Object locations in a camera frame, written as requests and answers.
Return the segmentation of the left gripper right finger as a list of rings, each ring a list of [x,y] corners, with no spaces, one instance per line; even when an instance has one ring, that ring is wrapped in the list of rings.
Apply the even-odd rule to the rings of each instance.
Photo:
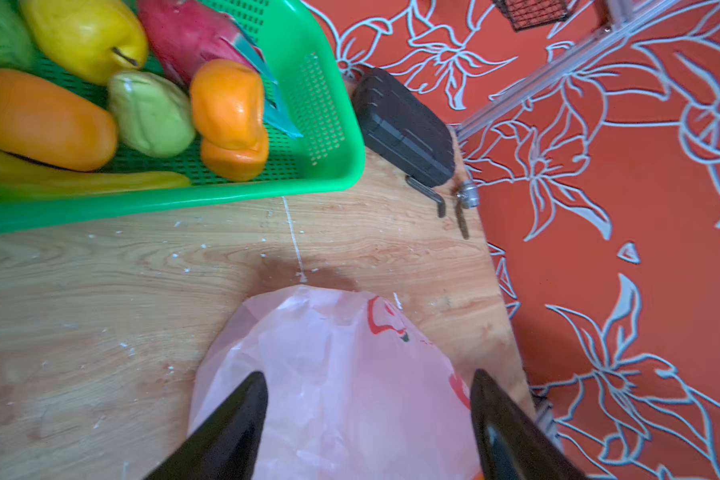
[[[585,478],[483,369],[474,373],[470,403],[484,478]]]

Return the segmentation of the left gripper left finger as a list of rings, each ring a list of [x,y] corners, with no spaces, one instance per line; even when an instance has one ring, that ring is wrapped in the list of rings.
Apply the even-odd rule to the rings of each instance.
[[[149,479],[250,479],[261,442],[268,389],[255,371],[214,410]]]

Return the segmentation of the pink plastic bag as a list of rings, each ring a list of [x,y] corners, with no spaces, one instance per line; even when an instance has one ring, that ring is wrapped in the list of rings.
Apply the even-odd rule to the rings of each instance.
[[[189,429],[254,371],[268,389],[258,479],[479,472],[465,382],[379,295],[294,286],[244,301],[197,370]]]

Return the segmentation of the orange fruit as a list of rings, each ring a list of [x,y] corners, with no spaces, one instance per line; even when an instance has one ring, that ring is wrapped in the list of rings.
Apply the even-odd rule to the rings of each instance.
[[[266,134],[251,148],[229,150],[207,139],[200,144],[203,164],[216,175],[233,182],[250,181],[260,175],[269,155],[269,138]]]
[[[266,136],[265,93],[254,70],[226,59],[202,65],[190,84],[192,118],[199,133],[227,150],[246,150]]]
[[[38,76],[0,69],[0,150],[89,172],[117,148],[116,124],[105,109]]]

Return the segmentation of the green pear fruit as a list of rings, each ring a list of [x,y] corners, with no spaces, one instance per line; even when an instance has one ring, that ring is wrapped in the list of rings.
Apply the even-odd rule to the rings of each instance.
[[[108,110],[128,147],[149,157],[169,158],[195,140],[190,100],[173,82],[125,70],[109,79],[107,90]]]

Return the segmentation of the red green dragon fruit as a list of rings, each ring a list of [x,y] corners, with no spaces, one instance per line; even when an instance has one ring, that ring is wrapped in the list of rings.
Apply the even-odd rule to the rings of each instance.
[[[231,15],[199,1],[152,0],[136,5],[150,49],[170,80],[187,87],[205,63],[232,60],[272,84],[273,98],[264,104],[264,120],[291,138],[301,136],[261,50]]]

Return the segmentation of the yellow lemon fruit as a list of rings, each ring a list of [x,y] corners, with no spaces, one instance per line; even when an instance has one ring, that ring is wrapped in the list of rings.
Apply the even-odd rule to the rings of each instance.
[[[105,86],[148,59],[144,28],[122,1],[21,1],[19,8],[42,53],[89,83]]]

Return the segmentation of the small metal fitting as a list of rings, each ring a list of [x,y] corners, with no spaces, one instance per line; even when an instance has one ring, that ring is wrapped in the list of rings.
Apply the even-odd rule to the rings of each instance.
[[[469,227],[464,212],[480,205],[478,187],[471,179],[461,182],[456,191],[455,212],[459,230],[464,240],[470,239]]]

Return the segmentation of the dark hex key tool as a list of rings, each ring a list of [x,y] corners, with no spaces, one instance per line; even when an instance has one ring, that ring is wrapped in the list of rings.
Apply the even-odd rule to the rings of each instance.
[[[421,183],[420,181],[416,180],[410,175],[407,175],[405,177],[406,183],[416,190],[417,192],[421,193],[428,199],[432,200],[436,204],[436,210],[437,210],[437,216],[439,218],[444,218],[446,215],[446,203],[443,197],[437,193],[435,190],[433,190],[431,187],[428,187]]]

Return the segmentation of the green plastic basket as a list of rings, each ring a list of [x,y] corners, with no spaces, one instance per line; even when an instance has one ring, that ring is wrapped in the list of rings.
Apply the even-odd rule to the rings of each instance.
[[[362,176],[365,146],[345,84],[324,32],[300,1],[210,1],[231,15],[262,50],[275,81],[268,99],[285,105],[300,132],[291,138],[267,128],[270,150],[264,171],[249,182],[229,182],[208,170],[194,142],[178,156],[159,160],[118,148],[106,173],[172,171],[186,188],[99,197],[0,203],[0,234],[156,211],[243,200],[346,190]]]

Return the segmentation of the black plastic case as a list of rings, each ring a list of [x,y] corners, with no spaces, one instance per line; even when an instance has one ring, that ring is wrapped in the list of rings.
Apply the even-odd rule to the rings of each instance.
[[[426,187],[455,173],[446,124],[389,72],[368,70],[352,94],[365,145]]]

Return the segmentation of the yellow banana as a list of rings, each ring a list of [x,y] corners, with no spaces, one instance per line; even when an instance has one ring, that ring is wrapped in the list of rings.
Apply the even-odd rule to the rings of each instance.
[[[32,163],[0,151],[0,202],[90,197],[190,185],[188,177],[174,172],[81,173]]]

